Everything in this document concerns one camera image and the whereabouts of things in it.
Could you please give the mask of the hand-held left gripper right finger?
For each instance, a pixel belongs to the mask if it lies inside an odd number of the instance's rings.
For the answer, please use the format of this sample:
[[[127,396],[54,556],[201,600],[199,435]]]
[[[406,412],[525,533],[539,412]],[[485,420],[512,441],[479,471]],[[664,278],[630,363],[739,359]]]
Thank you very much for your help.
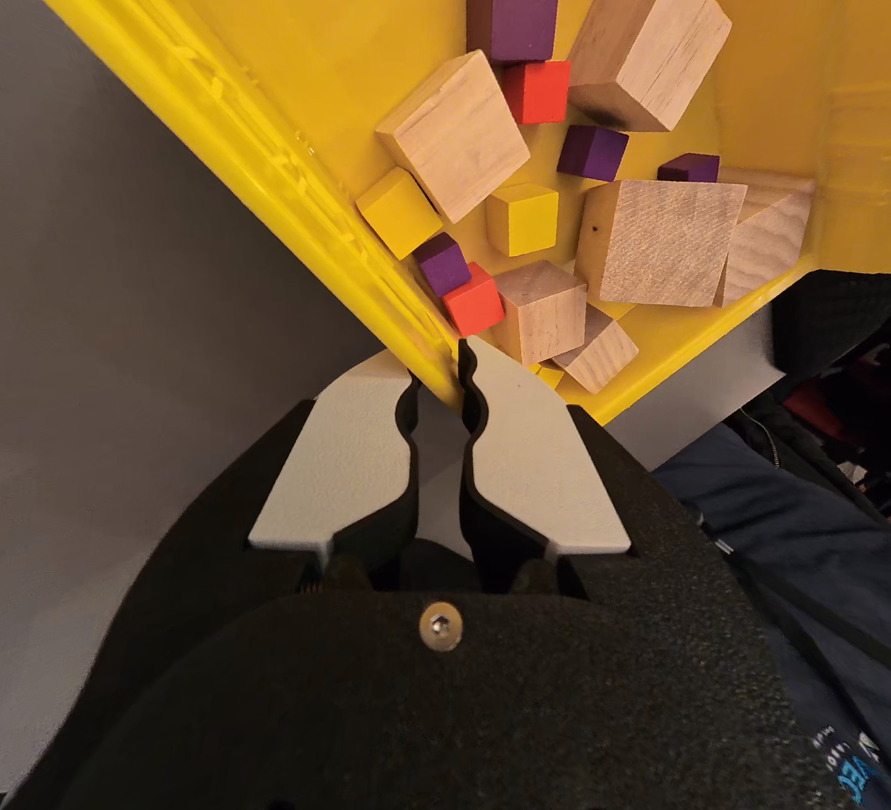
[[[519,551],[549,562],[624,554],[631,539],[563,399],[483,339],[460,341],[465,448],[462,532],[484,514],[512,529]]]

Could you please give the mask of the yellow plastic box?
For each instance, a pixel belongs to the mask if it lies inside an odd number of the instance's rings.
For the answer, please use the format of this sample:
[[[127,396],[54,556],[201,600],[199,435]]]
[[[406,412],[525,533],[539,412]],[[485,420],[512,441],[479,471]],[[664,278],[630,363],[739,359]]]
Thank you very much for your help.
[[[597,396],[602,424],[809,270],[889,273],[889,0],[717,0],[729,39],[677,129],[638,135],[645,177],[671,148],[820,182],[799,264],[725,310],[631,310],[640,356]],[[461,405],[457,336],[353,197],[392,163],[381,118],[462,54],[464,0],[44,0],[406,366]],[[560,0],[558,58],[591,0]]]

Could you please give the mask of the person's leg in dark pants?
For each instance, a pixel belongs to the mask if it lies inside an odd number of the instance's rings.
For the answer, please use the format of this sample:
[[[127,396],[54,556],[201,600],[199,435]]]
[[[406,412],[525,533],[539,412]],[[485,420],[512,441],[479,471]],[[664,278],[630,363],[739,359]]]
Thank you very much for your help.
[[[889,808],[889,524],[720,424],[653,470],[762,619],[796,719],[855,808]]]

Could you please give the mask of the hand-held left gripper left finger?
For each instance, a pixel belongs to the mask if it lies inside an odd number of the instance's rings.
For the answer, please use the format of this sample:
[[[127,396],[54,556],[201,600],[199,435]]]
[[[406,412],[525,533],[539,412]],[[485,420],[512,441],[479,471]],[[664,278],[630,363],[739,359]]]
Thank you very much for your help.
[[[390,563],[416,533],[419,381],[389,351],[329,384],[249,534],[251,547]]]

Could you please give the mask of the pile of coloured wooden cubes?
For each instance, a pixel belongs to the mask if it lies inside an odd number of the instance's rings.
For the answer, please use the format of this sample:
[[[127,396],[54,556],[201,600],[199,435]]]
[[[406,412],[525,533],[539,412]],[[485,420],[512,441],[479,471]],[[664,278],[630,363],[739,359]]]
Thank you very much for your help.
[[[559,0],[466,0],[466,53],[377,126],[397,167],[356,204],[396,259],[412,257],[462,338],[499,348],[556,388],[601,392],[638,356],[621,325],[642,306],[726,308],[796,266],[812,180],[684,153],[653,180],[618,179],[630,135],[676,128],[730,33],[717,0],[593,0],[568,58],[553,58]],[[583,193],[572,262],[492,276],[456,225],[484,206],[505,258],[550,251],[561,195],[509,184],[530,158],[523,127],[566,127],[558,175]]]

